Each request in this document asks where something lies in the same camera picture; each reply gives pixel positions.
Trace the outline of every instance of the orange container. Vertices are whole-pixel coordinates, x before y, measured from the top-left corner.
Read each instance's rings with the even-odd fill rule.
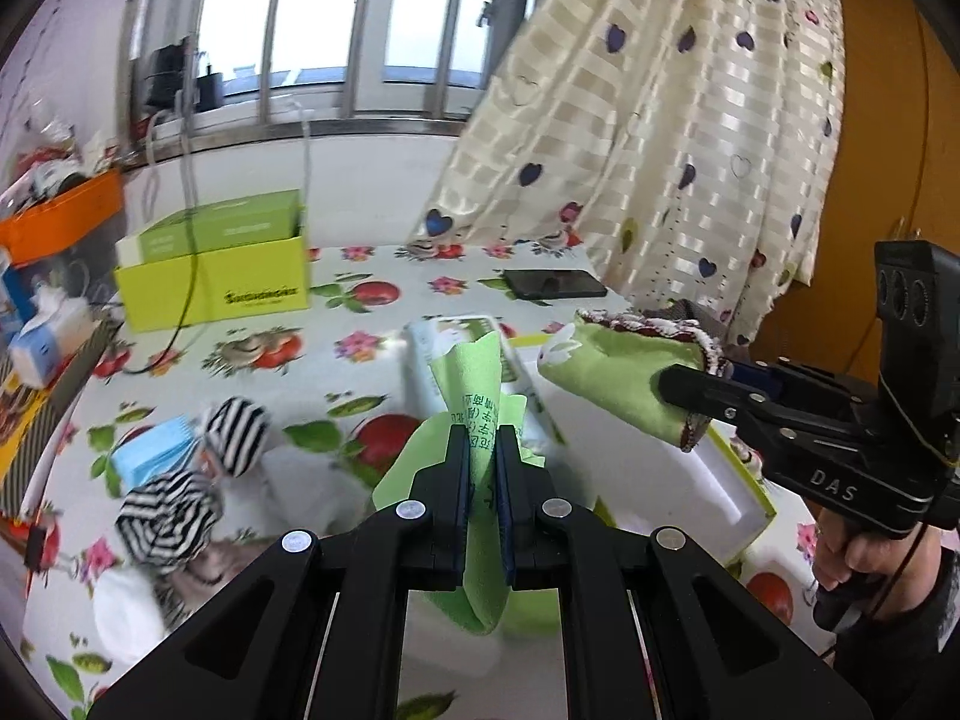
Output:
[[[123,182],[108,170],[13,218],[0,221],[0,247],[25,265],[72,247],[123,208]]]

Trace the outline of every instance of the tablecloth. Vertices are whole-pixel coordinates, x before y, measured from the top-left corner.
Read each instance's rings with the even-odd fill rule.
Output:
[[[576,308],[626,307],[612,293],[554,303],[516,300],[502,281],[507,266],[591,269],[582,247],[450,245],[427,261],[405,247],[311,254],[315,298],[308,311],[188,328],[160,365],[140,376],[122,368],[157,360],[169,332],[133,336],[122,329],[80,395],[44,495],[42,519],[51,536],[20,642],[40,686],[71,720],[82,720],[126,668],[104,649],[91,611],[104,572],[128,560],[113,528],[121,488],[109,455],[117,446],[162,420],[198,415],[241,394],[270,410],[288,436],[318,457],[349,453],[358,472],[354,481],[361,484],[371,469],[379,473],[397,455],[418,422],[404,386],[401,332],[407,322],[490,314],[508,336],[531,336],[556,332]],[[812,517],[796,495],[768,487],[778,514],[733,570],[798,635],[822,649],[829,637],[810,618]],[[308,507],[309,498],[300,503]],[[211,560],[227,567],[218,576],[235,575],[285,527],[256,495],[234,491],[213,533]],[[493,669],[481,677],[405,658],[397,717],[565,717],[559,634],[507,639],[494,649]]]

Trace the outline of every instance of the black phone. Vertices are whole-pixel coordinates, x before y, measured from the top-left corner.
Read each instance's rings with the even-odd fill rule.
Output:
[[[587,271],[503,271],[503,280],[521,300],[603,298],[607,288]]]

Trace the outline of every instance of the green box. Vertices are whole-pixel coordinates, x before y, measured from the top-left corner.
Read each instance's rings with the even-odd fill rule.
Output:
[[[298,236],[200,252],[185,324],[309,308],[305,247]],[[191,259],[176,257],[114,271],[127,324],[134,331],[176,327],[190,286]]]
[[[186,210],[158,221],[137,236],[141,262],[152,263],[190,253]],[[197,251],[243,247],[291,238],[299,216],[297,190],[272,191],[202,205],[193,214]]]

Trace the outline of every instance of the curtain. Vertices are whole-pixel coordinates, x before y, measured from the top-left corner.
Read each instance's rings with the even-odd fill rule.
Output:
[[[687,298],[750,343],[812,274],[843,79],[839,0],[544,0],[412,248],[583,241],[635,307]]]

